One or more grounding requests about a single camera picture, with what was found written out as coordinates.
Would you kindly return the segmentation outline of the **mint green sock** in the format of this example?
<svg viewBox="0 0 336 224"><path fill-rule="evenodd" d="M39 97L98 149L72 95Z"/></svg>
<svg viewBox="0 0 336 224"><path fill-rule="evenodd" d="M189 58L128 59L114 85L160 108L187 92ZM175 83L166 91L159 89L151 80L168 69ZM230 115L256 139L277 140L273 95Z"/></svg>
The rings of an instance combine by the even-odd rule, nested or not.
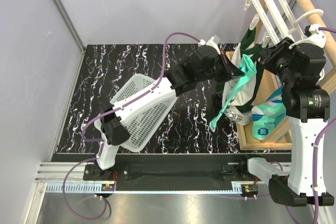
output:
<svg viewBox="0 0 336 224"><path fill-rule="evenodd" d="M281 95L282 87L274 91L264 103L252 108L252 135L256 139L264 140L286 117L286 108Z"/></svg>
<svg viewBox="0 0 336 224"><path fill-rule="evenodd" d="M243 88L243 85L247 84L257 73L256 67L253 61L246 54L243 54L242 56L242 59L239 65L239 70L241 70L244 75L238 79L236 85L226 96L226 100L223 103L222 109L220 110L219 114L210 121L209 127L212 132L215 132L217 122L223 116L223 114L225 114L225 110L230 105L233 98L236 97L236 94Z"/></svg>

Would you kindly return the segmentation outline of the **white plastic clip hanger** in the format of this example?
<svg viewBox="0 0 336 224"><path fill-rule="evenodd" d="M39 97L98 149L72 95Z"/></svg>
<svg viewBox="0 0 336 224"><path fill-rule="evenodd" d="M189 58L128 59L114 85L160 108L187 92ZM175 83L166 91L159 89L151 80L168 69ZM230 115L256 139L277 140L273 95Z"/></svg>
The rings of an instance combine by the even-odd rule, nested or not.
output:
<svg viewBox="0 0 336 224"><path fill-rule="evenodd" d="M300 40L297 34L301 28L299 23L313 14L323 16L323 10L313 9L295 18L286 0L246 0L244 10L247 10L250 5L254 6L259 20L274 45L286 37L294 42Z"/></svg>

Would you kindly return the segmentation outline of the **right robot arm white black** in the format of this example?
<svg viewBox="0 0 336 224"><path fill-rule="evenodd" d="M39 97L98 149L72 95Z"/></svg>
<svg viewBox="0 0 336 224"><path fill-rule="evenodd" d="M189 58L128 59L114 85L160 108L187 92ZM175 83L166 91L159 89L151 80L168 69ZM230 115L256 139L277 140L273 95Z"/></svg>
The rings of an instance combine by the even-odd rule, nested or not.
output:
<svg viewBox="0 0 336 224"><path fill-rule="evenodd" d="M332 206L323 178L323 142L318 133L330 117L330 96L317 82L326 59L322 46L311 42L295 43L286 37L260 52L265 69L282 83L282 102L291 134L291 170L283 172L261 157L252 157L238 167L239 176L254 176L264 182L272 200L280 205L301 207L307 204Z"/></svg>

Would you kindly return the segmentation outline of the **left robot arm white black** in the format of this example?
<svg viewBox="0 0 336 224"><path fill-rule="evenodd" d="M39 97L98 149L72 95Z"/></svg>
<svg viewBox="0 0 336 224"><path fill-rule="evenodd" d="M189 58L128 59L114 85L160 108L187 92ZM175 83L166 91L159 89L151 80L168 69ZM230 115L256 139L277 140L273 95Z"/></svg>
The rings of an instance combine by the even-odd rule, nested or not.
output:
<svg viewBox="0 0 336 224"><path fill-rule="evenodd" d="M103 180L113 175L119 147L132 152L142 150L178 96L195 89L203 81L214 79L223 83L242 76L244 73L219 49L203 45L165 71L162 79L125 99L102 104L101 118L95 123L103 139L95 174Z"/></svg>

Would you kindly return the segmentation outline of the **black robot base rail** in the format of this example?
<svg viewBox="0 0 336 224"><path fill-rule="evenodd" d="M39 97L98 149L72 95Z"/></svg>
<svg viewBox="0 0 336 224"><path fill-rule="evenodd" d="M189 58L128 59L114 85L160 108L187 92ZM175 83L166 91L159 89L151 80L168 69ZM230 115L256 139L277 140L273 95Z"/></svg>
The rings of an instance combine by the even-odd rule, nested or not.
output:
<svg viewBox="0 0 336 224"><path fill-rule="evenodd" d="M107 170L87 164L84 180L112 181L117 191L220 191L254 183L244 154L118 154Z"/></svg>

